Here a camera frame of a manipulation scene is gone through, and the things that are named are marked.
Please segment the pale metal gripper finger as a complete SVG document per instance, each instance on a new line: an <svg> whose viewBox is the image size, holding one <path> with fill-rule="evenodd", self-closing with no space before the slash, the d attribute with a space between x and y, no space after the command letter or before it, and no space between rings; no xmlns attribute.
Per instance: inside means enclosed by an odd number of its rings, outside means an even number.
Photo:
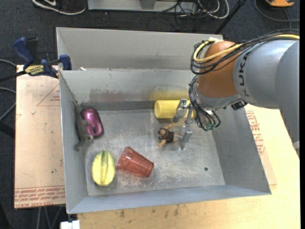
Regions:
<svg viewBox="0 0 305 229"><path fill-rule="evenodd" d="M184 125L178 136L179 149L183 150L185 148L185 144L189 141L192 136L193 131L189 125Z"/></svg>
<svg viewBox="0 0 305 229"><path fill-rule="evenodd" d="M177 123L181 118L185 118L188 114L189 105L187 104L187 99L180 99L177 107L176 114L173 117L173 122Z"/></svg>

